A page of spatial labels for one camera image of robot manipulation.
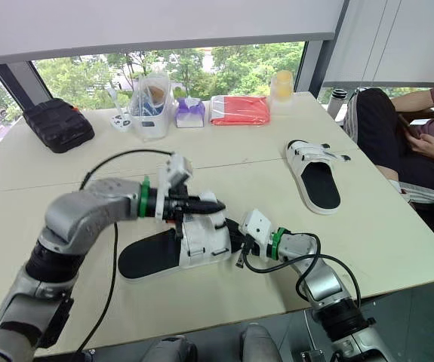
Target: black pants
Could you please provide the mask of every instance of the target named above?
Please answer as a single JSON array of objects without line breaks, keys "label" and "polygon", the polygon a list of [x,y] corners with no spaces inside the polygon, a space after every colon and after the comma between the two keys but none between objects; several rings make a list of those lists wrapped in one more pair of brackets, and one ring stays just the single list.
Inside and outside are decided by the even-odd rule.
[{"label": "black pants", "polygon": [[345,129],[353,128],[353,139],[373,164],[398,173],[413,202],[434,204],[434,160],[411,151],[394,105],[381,89],[358,93],[349,102],[345,122],[355,123]]}]

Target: slipper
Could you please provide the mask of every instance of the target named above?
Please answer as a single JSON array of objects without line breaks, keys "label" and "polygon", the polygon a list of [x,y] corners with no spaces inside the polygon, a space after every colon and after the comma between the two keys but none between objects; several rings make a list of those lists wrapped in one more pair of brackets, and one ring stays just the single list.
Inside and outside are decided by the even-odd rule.
[{"label": "slipper", "polygon": [[[200,195],[202,200],[215,201],[211,192]],[[228,259],[241,248],[235,238],[239,225],[225,219],[223,211],[210,215],[185,214],[181,223],[183,237],[170,229],[128,245],[118,259],[118,270],[127,281],[168,275]]]},{"label": "slipper", "polygon": [[328,144],[316,145],[302,140],[287,145],[287,162],[292,169],[306,206],[314,213],[330,215],[340,205],[333,177],[332,161],[349,161],[349,156],[334,155]]}]

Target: table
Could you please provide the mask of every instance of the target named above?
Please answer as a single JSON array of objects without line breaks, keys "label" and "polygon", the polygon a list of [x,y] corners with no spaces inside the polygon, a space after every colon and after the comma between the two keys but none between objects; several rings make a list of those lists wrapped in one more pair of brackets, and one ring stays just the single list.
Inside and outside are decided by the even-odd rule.
[{"label": "table", "polygon": [[[88,112],[88,118],[101,138],[87,143],[85,155],[88,161],[74,160],[81,165],[82,169],[78,171],[81,175],[91,163],[118,149],[112,145],[107,154],[102,150],[105,143],[101,142],[112,136],[109,134],[111,129],[105,130],[110,126],[101,124],[106,122],[107,114],[109,111]],[[190,192],[214,191],[226,203],[230,218],[240,220],[246,211],[256,207],[267,215],[275,227],[281,225],[296,232],[316,233],[322,240],[323,253],[342,259],[355,272],[363,297],[434,281],[434,234],[357,146],[340,128],[335,127],[309,94],[296,95],[295,114],[306,117],[289,115],[273,118],[269,126],[255,129],[209,127],[183,130],[182,135],[181,130],[172,130],[167,139],[157,142],[158,146],[149,145],[178,151],[185,149],[189,153],[182,152],[185,156],[192,161],[195,158],[194,176],[189,181]],[[24,134],[25,124],[16,127],[13,134]],[[232,132],[240,136],[246,134],[240,141],[246,145],[242,151],[244,155],[224,149],[221,157],[218,152],[209,152],[211,157],[205,158],[198,153],[204,154],[208,148],[194,150],[187,144],[178,146],[177,139],[180,137],[184,140],[193,138],[200,144],[200,139],[196,137],[204,135],[211,145],[225,142],[225,148],[231,149],[234,145],[227,141],[235,139]],[[299,135],[294,136],[294,132],[299,132]],[[269,140],[270,137],[265,137],[265,134],[275,138]],[[126,140],[126,135],[116,135]],[[350,162],[335,164],[335,177],[342,198],[341,208],[336,214],[319,216],[303,205],[295,181],[282,160],[283,145],[292,138],[329,142],[334,149],[339,149],[339,153],[351,157]],[[255,140],[259,140],[261,152],[253,155],[248,150],[259,149],[253,146]],[[8,139],[7,145],[5,141],[1,143],[0,160],[6,157],[15,162],[14,155],[24,152],[35,155],[35,159],[43,159],[35,151],[37,143],[25,145],[22,151],[14,149],[9,154],[10,141]],[[26,177],[23,173],[28,172],[29,162],[24,161],[20,169],[14,170],[12,177],[17,180],[17,187],[11,187],[10,180],[0,180],[0,301],[12,283],[12,276],[33,248],[43,226],[45,208],[58,195],[73,191],[81,176],[76,175],[75,169],[62,172],[63,162],[58,161],[56,156],[48,153],[48,159],[51,162],[54,160],[54,167],[60,167],[58,170],[62,175],[50,173],[52,167],[49,165],[42,169],[41,174]],[[152,183],[156,182],[154,165],[145,166],[143,158],[131,162],[141,168],[131,172],[120,164],[120,169],[117,165],[113,169],[108,167],[101,176],[122,175],[141,180],[141,174],[148,171]],[[9,164],[9,161],[4,161],[4,165]],[[23,187],[23,179],[28,186]],[[121,222],[119,249],[163,228],[152,219]],[[79,281],[73,292],[75,304],[71,318],[59,342],[48,350],[40,351],[40,354],[75,350],[92,328],[109,288],[111,250],[112,229],[108,228],[80,269]],[[308,307],[294,291],[297,276],[290,268],[270,275],[256,275],[247,269],[236,268],[236,257],[234,255],[225,262],[139,283],[132,284],[117,278],[108,314],[87,347],[184,333]],[[253,258],[252,262],[259,265],[257,258]],[[337,265],[333,266],[354,293],[345,271]]]},{"label": "table", "polygon": [[[296,95],[292,113],[291,117],[274,117],[271,124],[262,127],[184,129],[171,125],[166,138],[145,143],[133,133],[119,133],[109,126],[109,120],[117,114],[115,109],[87,111],[95,140],[63,154],[45,147],[22,120],[0,144],[0,191],[77,183],[104,158],[143,147],[177,150],[192,161],[194,169],[280,159],[292,137],[326,142],[335,151],[357,148],[334,122],[328,121],[327,113],[310,94]],[[98,176],[141,176],[154,173],[164,161],[157,155],[133,155],[108,164]]]}]

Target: hand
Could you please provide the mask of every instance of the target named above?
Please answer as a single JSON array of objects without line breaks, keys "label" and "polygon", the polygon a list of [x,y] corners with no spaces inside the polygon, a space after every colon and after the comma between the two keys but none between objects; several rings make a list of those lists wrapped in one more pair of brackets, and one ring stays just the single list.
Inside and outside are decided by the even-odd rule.
[{"label": "hand", "polygon": [[410,135],[407,131],[405,131],[405,136],[413,151],[419,153],[420,155],[434,159],[434,136],[422,133],[420,135],[420,139],[418,140]]}]

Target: robotic arm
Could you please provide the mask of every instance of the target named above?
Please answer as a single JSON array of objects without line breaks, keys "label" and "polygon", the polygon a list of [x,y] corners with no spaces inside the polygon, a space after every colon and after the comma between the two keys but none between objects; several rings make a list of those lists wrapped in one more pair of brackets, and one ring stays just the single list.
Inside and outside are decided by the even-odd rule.
[{"label": "robotic arm", "polygon": [[223,210],[219,201],[188,196],[184,182],[191,174],[188,161],[173,154],[160,173],[160,189],[102,179],[56,199],[30,259],[0,307],[0,362],[29,361],[37,348],[55,344],[69,318],[78,269],[108,225],[139,216],[178,221],[185,213]]},{"label": "robotic arm", "polygon": [[[237,266],[243,268],[243,254],[250,251],[263,260],[282,262],[315,254],[317,240],[310,234],[293,234],[287,229],[272,230],[270,221],[259,211],[253,210],[240,225],[240,231],[250,242],[242,248]],[[311,259],[291,264],[302,275]],[[373,319],[365,320],[336,272],[323,259],[318,259],[305,277],[303,291],[314,311],[315,318],[325,329],[332,348],[339,360],[369,360],[394,362],[395,359],[374,328]]]},{"label": "robotic arm", "polygon": [[[158,189],[147,183],[102,179],[56,199],[45,214],[46,226],[30,259],[0,307],[0,362],[31,361],[37,348],[56,343],[69,318],[78,269],[108,225],[150,216],[175,221],[176,235],[183,238],[185,213],[211,215],[225,209],[219,201],[188,196],[184,183],[191,174],[188,161],[173,154],[160,170]],[[292,234],[284,228],[274,232],[258,210],[246,216],[240,231],[246,240],[237,263],[240,267],[243,255],[246,258],[250,251],[264,260],[287,262],[315,254],[318,248],[315,235]],[[310,265],[311,259],[303,259],[291,267],[304,275]],[[363,318],[340,278],[322,259],[306,274],[301,293],[309,300],[340,360],[394,361],[373,321]]]}]

